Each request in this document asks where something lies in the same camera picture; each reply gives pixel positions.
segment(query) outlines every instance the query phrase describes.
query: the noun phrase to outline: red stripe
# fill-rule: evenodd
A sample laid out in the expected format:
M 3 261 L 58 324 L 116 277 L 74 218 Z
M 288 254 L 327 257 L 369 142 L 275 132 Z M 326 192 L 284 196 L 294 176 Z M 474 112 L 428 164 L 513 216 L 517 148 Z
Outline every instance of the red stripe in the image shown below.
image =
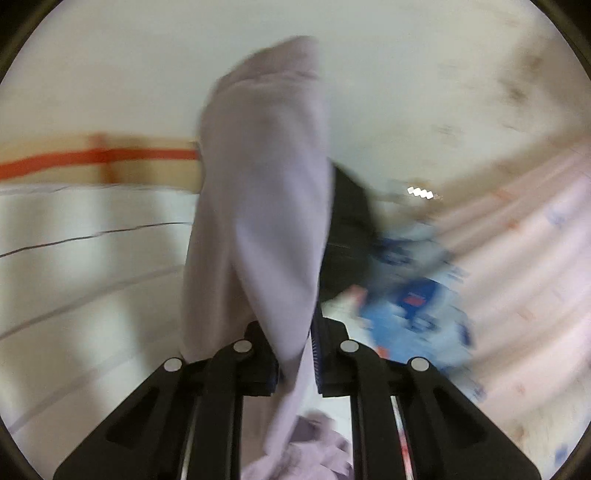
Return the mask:
M 0 180 L 13 179 L 55 167 L 106 164 L 124 160 L 197 160 L 188 148 L 92 148 L 83 151 L 32 155 L 0 164 Z

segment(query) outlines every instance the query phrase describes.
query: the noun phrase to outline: blue printed fabric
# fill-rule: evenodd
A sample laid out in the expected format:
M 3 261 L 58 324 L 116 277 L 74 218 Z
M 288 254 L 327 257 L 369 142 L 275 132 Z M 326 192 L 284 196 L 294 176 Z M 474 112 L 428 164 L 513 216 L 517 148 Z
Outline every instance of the blue printed fabric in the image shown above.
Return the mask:
M 382 356 L 403 363 L 423 356 L 443 371 L 470 358 L 469 321 L 453 290 L 461 273 L 448 258 L 430 225 L 384 236 L 360 310 Z

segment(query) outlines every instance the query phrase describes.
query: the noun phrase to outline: black line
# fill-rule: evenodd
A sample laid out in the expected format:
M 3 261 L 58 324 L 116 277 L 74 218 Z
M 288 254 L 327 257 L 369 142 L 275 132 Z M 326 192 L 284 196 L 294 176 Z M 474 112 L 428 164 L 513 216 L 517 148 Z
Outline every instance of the black line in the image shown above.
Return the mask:
M 20 252 L 24 252 L 24 251 L 27 251 L 27 250 L 35 250 L 37 248 L 44 248 L 44 247 L 53 247 L 55 245 L 66 244 L 68 242 L 75 242 L 77 240 L 90 240 L 92 238 L 98 238 L 100 236 L 109 235 L 111 233 L 132 232 L 134 230 L 141 230 L 141 229 L 144 229 L 144 228 L 152 228 L 152 227 L 156 227 L 156 226 L 166 226 L 166 225 L 186 225 L 186 226 L 192 226 L 193 223 L 192 222 L 148 223 L 146 225 L 138 225 L 138 226 L 133 226 L 133 227 L 130 227 L 130 228 L 119 228 L 119 229 L 116 229 L 116 230 L 105 230 L 103 232 L 93 233 L 92 235 L 75 236 L 75 237 L 72 237 L 72 238 L 66 238 L 64 240 L 58 240 L 56 242 L 48 242 L 46 244 L 29 245 L 27 247 L 17 248 L 16 250 L 12 250 L 10 252 L 6 252 L 6 253 L 3 253 L 3 254 L 0 254 L 0 258 L 8 257 L 10 255 L 14 255 L 14 254 L 17 254 L 17 253 L 20 253 Z
M 143 345 L 134 347 L 130 350 L 118 352 L 108 359 L 102 361 L 98 365 L 92 367 L 88 372 L 78 376 L 73 381 L 58 388 L 55 392 L 48 395 L 46 398 L 41 400 L 33 408 L 18 417 L 9 427 L 8 431 L 11 435 L 14 435 L 21 428 L 23 428 L 29 421 L 37 417 L 39 414 L 46 411 L 57 402 L 67 397 L 69 394 L 83 388 L 92 381 L 96 381 L 106 374 L 112 372 L 115 368 L 119 367 L 128 360 L 138 355 L 142 350 L 146 349 L 149 344 L 154 343 L 157 340 L 162 339 L 165 336 L 172 334 L 175 331 L 176 320 L 169 320 L 163 325 L 149 332 L 144 338 L 139 339 Z
M 84 305 L 86 305 L 87 303 L 97 300 L 100 297 L 114 293 L 119 290 L 123 290 L 124 288 L 136 285 L 136 284 L 141 283 L 143 281 L 153 280 L 154 278 L 165 277 L 166 275 L 170 275 L 172 273 L 179 272 L 183 269 L 183 267 L 184 267 L 184 265 L 174 265 L 172 267 L 167 267 L 167 268 L 163 268 L 161 270 L 156 270 L 156 271 L 149 272 L 149 273 L 146 273 L 143 275 L 139 275 L 138 277 L 118 281 L 118 282 L 108 285 L 104 288 L 100 288 L 99 290 L 97 290 L 93 293 L 89 293 L 88 295 L 84 295 L 83 297 L 81 297 L 71 303 L 68 303 L 67 305 L 63 305 L 63 306 L 58 307 L 50 312 L 44 313 L 44 314 L 34 317 L 30 320 L 26 320 L 26 321 L 22 322 L 20 325 L 13 327 L 13 328 L 7 330 L 6 332 L 0 333 L 0 342 L 4 339 L 10 337 L 11 335 L 14 335 L 15 333 L 22 332 L 23 330 L 25 330 L 33 325 L 37 325 L 38 323 L 45 322 L 46 320 L 49 320 L 49 319 L 56 317 L 58 315 L 63 315 L 65 313 L 71 312 L 72 310 L 79 309 L 79 308 L 83 307 Z

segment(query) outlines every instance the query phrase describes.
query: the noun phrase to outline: silver screw head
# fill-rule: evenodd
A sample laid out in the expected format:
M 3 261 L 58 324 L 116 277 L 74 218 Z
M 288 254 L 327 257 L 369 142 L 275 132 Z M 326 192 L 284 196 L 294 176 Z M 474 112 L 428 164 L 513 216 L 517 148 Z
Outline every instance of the silver screw head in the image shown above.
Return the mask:
M 248 340 L 238 340 L 234 343 L 234 351 L 237 353 L 247 353 L 250 352 L 252 348 L 252 343 Z
M 354 353 L 359 350 L 359 344 L 355 340 L 341 342 L 340 349 L 345 353 Z
M 417 372 L 426 372 L 429 369 L 429 360 L 423 358 L 422 356 L 418 356 L 413 358 L 413 360 L 410 362 L 410 366 Z
M 183 361 L 180 358 L 169 358 L 164 362 L 164 369 L 167 372 L 176 372 L 183 366 Z

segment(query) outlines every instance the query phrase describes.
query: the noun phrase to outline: stain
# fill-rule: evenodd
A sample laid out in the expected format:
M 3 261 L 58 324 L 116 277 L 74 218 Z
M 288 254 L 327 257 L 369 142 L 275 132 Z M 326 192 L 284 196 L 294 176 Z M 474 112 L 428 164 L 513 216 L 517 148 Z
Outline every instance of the stain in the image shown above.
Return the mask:
M 463 131 L 459 127 L 449 124 L 433 125 L 433 131 L 438 133 L 440 141 L 450 147 L 459 147 L 462 143 Z
M 511 219 L 507 222 L 507 228 L 509 230 L 519 230 L 519 222 L 517 220 Z
M 514 170 L 513 170 L 513 165 L 511 164 L 511 162 L 508 161 L 500 161 L 498 163 L 495 164 L 495 167 L 498 171 L 506 174 L 506 175 L 513 175 L 515 174 Z
M 512 193 L 506 191 L 505 189 L 495 190 L 492 194 L 495 197 L 503 200 L 504 202 L 510 202 L 512 200 L 515 200 L 515 195 L 513 195 Z
M 521 318 L 523 318 L 524 320 L 531 322 L 532 320 L 535 320 L 535 315 L 533 314 L 533 312 L 527 308 L 522 308 L 521 310 L 519 310 L 517 312 L 517 315 L 519 315 Z
M 526 435 L 527 435 L 527 432 L 525 431 L 524 426 L 517 425 L 517 428 L 515 429 L 515 433 L 513 434 L 513 441 L 517 444 L 517 446 L 522 447 L 523 441 L 525 440 Z
M 473 6 L 479 10 L 485 11 L 491 18 L 506 27 L 516 28 L 521 25 L 521 21 L 518 16 L 512 15 L 510 12 L 500 9 L 493 3 L 474 2 Z
M 500 84 L 505 89 L 507 103 L 516 107 L 524 106 L 528 101 L 528 95 L 524 88 L 514 80 L 499 79 Z

